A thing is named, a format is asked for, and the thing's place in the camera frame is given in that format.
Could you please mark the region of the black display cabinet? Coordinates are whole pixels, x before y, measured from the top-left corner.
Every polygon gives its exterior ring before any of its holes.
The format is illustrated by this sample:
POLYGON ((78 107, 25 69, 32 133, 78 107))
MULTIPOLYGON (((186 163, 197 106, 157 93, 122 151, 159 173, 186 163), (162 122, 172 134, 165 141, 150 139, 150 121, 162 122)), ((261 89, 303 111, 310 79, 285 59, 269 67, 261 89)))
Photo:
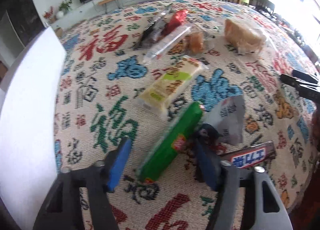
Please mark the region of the black display cabinet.
POLYGON ((33 0, 13 0, 7 9, 7 13, 24 46, 27 46, 45 29, 33 0))

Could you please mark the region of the red flower vase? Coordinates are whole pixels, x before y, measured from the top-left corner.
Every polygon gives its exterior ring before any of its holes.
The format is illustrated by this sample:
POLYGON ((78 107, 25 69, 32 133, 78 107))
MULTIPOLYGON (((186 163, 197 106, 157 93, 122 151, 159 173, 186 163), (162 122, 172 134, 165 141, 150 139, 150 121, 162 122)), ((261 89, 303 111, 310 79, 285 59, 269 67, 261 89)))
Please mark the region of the red flower vase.
POLYGON ((54 8, 51 6, 48 11, 44 12, 43 17, 47 23, 53 24, 56 21, 54 8))

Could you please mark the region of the green cracker pack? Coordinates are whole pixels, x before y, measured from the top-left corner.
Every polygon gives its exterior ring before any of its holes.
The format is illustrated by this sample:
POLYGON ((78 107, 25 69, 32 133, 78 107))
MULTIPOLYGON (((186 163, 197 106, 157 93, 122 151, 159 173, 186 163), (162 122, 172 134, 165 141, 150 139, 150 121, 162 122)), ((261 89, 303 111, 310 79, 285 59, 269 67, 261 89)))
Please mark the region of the green cracker pack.
POLYGON ((204 113, 201 103, 194 101, 181 110, 171 121, 164 134, 155 142, 152 149, 137 170, 137 179, 142 183, 153 183, 181 152, 188 138, 193 134, 204 113))

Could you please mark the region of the red snack pouch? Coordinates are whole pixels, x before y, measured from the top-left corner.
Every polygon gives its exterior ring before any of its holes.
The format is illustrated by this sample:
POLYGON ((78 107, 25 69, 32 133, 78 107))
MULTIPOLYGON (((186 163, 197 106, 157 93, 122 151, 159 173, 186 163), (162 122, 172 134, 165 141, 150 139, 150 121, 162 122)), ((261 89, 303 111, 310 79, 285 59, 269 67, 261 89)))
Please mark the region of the red snack pouch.
POLYGON ((175 30, 178 26, 182 25, 188 13, 189 13, 189 10, 187 9, 176 11, 172 15, 170 21, 165 25, 164 29, 162 30, 162 35, 167 36, 173 30, 175 30))

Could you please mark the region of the white cardboard box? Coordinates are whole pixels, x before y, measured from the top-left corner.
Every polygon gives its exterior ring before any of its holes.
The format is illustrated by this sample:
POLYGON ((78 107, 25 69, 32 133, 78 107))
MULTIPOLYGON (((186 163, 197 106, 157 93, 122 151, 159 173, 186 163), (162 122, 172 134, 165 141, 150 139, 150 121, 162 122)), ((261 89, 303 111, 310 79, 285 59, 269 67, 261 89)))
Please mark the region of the white cardboard box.
POLYGON ((57 175, 54 113, 66 51, 52 28, 19 54, 1 82, 1 199, 32 229, 57 175))

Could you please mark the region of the white green snack pack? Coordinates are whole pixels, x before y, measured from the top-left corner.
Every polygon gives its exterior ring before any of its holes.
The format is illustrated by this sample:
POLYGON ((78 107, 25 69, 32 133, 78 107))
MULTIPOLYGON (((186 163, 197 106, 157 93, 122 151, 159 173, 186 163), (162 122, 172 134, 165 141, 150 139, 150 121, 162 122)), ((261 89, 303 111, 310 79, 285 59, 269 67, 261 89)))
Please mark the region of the white green snack pack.
POLYGON ((164 118, 174 100, 208 67, 198 59, 183 56, 137 97, 137 104, 164 118))

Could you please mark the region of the dark clear snack bag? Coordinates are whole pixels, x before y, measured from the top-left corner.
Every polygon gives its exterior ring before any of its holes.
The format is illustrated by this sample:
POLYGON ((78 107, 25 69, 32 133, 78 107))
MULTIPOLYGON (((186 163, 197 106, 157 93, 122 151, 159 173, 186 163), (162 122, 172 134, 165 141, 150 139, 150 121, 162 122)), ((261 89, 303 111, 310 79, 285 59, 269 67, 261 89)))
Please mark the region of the dark clear snack bag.
POLYGON ((140 48, 142 46, 143 42, 146 39, 151 37, 151 34, 159 26, 161 20, 164 19, 164 16, 166 16, 170 12, 171 8, 172 8, 172 4, 169 4, 162 11, 160 11, 159 13, 156 13, 156 15, 155 15, 155 17, 153 17, 152 21, 143 30, 138 41, 136 41, 136 43, 133 47, 134 49, 140 48))

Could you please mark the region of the clear long biscuit pack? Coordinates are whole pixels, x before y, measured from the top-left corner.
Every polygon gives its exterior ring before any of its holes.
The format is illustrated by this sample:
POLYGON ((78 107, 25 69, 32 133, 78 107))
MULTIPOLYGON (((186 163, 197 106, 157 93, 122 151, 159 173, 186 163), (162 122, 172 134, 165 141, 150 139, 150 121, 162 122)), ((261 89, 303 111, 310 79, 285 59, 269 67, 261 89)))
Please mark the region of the clear long biscuit pack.
POLYGON ((144 55, 143 63, 149 65, 154 59, 160 58, 166 54, 175 44, 179 43, 187 35, 194 30, 192 24, 184 24, 178 26, 170 34, 165 36, 159 42, 155 43, 144 55))

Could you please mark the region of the small bagged orange bun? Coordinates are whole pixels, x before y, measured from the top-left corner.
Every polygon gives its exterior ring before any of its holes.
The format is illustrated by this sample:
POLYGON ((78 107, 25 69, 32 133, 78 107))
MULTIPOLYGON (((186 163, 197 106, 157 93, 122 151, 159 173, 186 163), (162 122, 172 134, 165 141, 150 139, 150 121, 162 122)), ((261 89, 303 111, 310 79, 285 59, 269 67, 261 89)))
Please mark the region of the small bagged orange bun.
POLYGON ((197 31, 187 35, 187 52, 189 55, 197 55, 204 52, 204 32, 197 31))

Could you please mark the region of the Snickers bar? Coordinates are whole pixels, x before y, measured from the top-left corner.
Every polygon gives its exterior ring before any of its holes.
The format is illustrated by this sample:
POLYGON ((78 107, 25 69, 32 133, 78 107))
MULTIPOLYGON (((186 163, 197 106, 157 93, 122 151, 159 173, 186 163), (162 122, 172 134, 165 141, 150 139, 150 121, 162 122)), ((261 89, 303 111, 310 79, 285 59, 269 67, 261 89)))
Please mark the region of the Snickers bar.
POLYGON ((239 169, 253 167, 267 159, 276 158, 276 148, 273 141, 250 146, 238 151, 220 155, 222 160, 231 162, 239 169))

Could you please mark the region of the grey white snack pouch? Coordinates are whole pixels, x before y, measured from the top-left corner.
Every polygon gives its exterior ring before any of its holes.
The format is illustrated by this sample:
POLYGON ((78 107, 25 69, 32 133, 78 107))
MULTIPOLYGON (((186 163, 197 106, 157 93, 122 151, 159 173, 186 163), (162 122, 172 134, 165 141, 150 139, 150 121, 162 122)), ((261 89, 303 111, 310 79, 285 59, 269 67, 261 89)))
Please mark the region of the grey white snack pouch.
POLYGON ((221 100, 204 116, 203 123, 216 129, 223 143, 236 146, 243 142, 244 116, 245 101, 241 94, 221 100))

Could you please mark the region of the clear bagged toast bread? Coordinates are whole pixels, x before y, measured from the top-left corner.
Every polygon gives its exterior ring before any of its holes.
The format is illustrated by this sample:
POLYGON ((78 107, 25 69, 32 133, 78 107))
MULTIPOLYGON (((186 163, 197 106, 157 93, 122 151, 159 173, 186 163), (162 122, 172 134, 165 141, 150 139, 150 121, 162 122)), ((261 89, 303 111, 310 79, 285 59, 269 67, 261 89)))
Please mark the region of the clear bagged toast bread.
POLYGON ((259 25, 245 19, 226 18, 224 37, 240 55, 260 54, 270 37, 259 25))

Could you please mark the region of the patterned woven tablecloth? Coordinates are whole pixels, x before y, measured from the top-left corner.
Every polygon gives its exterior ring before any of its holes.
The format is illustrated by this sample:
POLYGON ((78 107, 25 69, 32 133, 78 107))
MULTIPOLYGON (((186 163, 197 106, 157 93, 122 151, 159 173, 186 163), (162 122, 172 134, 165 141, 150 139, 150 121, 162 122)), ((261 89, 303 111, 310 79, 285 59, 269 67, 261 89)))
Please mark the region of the patterned woven tablecloth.
POLYGON ((313 172, 317 150, 311 140, 315 105, 300 98, 278 77, 297 69, 314 73, 304 52, 278 26, 246 6, 209 0, 149 2, 116 10, 84 22, 61 39, 67 57, 54 120, 58 167, 81 169, 102 159, 123 136, 133 140, 130 159, 114 193, 109 195, 120 229, 205 229, 216 194, 195 179, 195 159, 179 154, 161 178, 145 185, 136 169, 168 123, 192 101, 207 112, 226 97, 242 94, 246 113, 239 148, 268 140, 277 156, 266 161, 283 203, 291 209, 313 172), (172 4, 188 9, 186 20, 209 37, 199 59, 208 67, 168 108, 164 118, 147 111, 137 97, 184 56, 184 45, 143 65, 135 50, 156 13, 172 4), (224 37, 226 18, 259 25, 270 37, 260 54, 240 55, 224 37))

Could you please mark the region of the white TV cabinet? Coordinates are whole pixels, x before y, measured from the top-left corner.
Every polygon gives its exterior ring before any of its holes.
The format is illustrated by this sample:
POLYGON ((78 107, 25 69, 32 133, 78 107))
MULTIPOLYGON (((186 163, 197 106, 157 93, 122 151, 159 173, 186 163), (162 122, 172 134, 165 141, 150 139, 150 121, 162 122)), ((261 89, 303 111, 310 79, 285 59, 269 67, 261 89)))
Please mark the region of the white TV cabinet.
POLYGON ((51 27, 53 29, 61 28, 62 30, 67 30, 80 21, 89 20, 105 13, 114 12, 114 10, 120 10, 125 6, 146 1, 150 0, 92 0, 72 9, 61 19, 51 24, 51 27))

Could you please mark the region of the wooden bench stool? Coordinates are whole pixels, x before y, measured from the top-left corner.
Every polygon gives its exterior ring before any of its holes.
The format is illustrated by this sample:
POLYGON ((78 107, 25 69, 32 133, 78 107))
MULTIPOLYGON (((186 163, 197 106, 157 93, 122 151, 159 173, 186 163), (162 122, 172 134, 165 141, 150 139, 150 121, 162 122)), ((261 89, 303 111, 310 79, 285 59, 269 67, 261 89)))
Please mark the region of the wooden bench stool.
POLYGON ((105 13, 108 13, 108 4, 114 2, 117 6, 118 9, 122 9, 123 8, 123 5, 122 3, 120 2, 121 0, 102 0, 102 1, 99 1, 98 2, 98 6, 102 6, 105 10, 105 13))

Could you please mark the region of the green plant white pot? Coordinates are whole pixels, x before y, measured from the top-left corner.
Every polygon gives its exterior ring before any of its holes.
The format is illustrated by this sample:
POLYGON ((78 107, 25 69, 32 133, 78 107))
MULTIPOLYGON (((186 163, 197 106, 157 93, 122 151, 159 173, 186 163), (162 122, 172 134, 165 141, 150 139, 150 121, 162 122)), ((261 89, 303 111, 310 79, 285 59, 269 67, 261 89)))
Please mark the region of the green plant white pot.
POLYGON ((56 13, 56 18, 61 19, 64 15, 66 15, 71 10, 72 4, 73 0, 63 0, 59 5, 58 12, 56 13))

